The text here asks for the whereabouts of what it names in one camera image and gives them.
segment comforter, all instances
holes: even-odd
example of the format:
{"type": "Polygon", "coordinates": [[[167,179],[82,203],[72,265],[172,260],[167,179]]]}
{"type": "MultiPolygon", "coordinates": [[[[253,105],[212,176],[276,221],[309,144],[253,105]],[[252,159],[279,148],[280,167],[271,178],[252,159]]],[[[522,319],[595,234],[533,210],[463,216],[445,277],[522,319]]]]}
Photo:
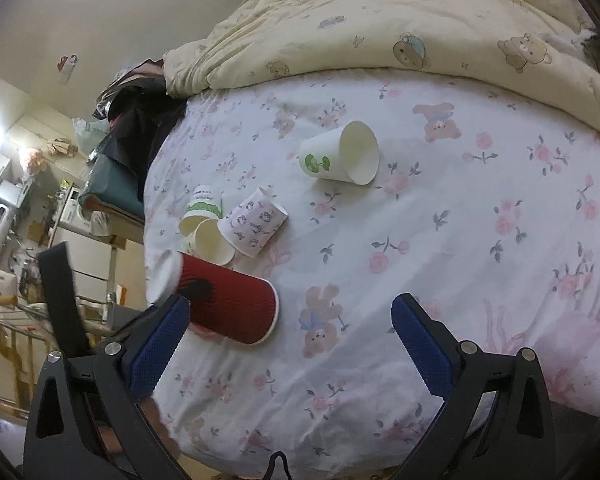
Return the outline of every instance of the comforter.
{"type": "Polygon", "coordinates": [[[600,74],[571,46],[589,25],[574,0],[248,0],[164,73],[173,96],[330,68],[466,76],[600,131],[600,74]]]}

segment plastic bag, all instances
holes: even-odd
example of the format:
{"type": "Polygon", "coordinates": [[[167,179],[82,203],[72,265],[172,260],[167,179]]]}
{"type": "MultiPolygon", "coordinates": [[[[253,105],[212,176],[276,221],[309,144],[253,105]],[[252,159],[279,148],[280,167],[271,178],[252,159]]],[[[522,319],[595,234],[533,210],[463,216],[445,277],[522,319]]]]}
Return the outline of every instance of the plastic bag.
{"type": "Polygon", "coordinates": [[[109,121],[102,119],[88,123],[83,119],[74,119],[78,150],[87,156],[109,133],[109,121]]]}

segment bear pattern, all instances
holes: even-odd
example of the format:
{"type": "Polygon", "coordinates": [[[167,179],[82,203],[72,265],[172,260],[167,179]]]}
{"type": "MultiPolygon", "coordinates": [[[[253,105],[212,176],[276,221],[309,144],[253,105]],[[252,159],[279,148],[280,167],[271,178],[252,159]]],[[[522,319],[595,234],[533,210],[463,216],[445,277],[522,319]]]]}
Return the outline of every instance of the bear pattern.
{"type": "Polygon", "coordinates": [[[267,63],[267,68],[275,78],[284,77],[289,74],[289,67],[282,61],[267,63]]]}
{"type": "Polygon", "coordinates": [[[431,66],[422,40],[408,32],[401,35],[400,40],[394,45],[394,56],[401,65],[413,70],[431,66]]]}
{"type": "Polygon", "coordinates": [[[424,126],[427,142],[434,142],[440,139],[457,139],[462,135],[460,128],[451,120],[454,114],[451,110],[454,106],[451,103],[440,103],[439,105],[415,105],[414,114],[423,114],[427,120],[424,126]]]}
{"type": "Polygon", "coordinates": [[[513,36],[510,40],[499,41],[498,48],[504,53],[507,64],[522,74],[527,63],[549,64],[553,61],[551,54],[546,50],[546,45],[529,34],[513,36]]]}
{"type": "Polygon", "coordinates": [[[312,286],[305,294],[306,308],[300,311],[300,328],[306,330],[302,355],[310,359],[328,352],[338,342],[338,329],[331,322],[343,313],[343,307],[333,303],[340,289],[331,283],[324,290],[312,286]]]}

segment green leaf logo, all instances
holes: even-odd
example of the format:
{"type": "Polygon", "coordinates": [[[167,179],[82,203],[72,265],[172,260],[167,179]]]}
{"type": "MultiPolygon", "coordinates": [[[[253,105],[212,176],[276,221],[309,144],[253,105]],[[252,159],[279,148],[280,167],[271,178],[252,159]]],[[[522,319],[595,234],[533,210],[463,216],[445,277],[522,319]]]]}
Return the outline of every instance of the green leaf logo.
{"type": "Polygon", "coordinates": [[[311,155],[311,153],[304,158],[304,165],[312,173],[318,173],[318,171],[320,171],[318,161],[315,160],[315,157],[311,155]]]}
{"type": "Polygon", "coordinates": [[[329,157],[324,156],[322,162],[318,162],[315,156],[310,153],[304,158],[304,165],[312,173],[318,173],[320,171],[320,166],[324,168],[324,171],[329,171],[331,161],[329,160],[329,157]]]}

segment paper cup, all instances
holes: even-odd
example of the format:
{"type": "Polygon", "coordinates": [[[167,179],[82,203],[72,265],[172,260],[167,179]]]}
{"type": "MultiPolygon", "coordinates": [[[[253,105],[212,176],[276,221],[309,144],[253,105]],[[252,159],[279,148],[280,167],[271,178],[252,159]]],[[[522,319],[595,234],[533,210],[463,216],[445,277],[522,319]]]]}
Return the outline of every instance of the paper cup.
{"type": "Polygon", "coordinates": [[[218,231],[218,220],[207,218],[186,238],[187,254],[216,265],[226,265],[234,257],[235,249],[218,231]]]}
{"type": "Polygon", "coordinates": [[[146,298],[161,305],[174,293],[189,300],[192,323],[246,345],[267,339],[280,314],[267,280],[167,250],[150,274],[146,298]]]}
{"type": "Polygon", "coordinates": [[[218,222],[220,234],[236,250],[253,258],[285,221],[288,213],[262,190],[256,191],[218,222]]]}
{"type": "Polygon", "coordinates": [[[221,219],[222,203],[215,190],[209,184],[203,184],[193,192],[193,199],[189,202],[180,221],[180,232],[183,236],[189,236],[200,222],[207,218],[221,219]]]}
{"type": "Polygon", "coordinates": [[[300,145],[298,159],[309,176],[364,186],[376,177],[380,151],[371,128],[353,121],[305,140],[300,145]]]}

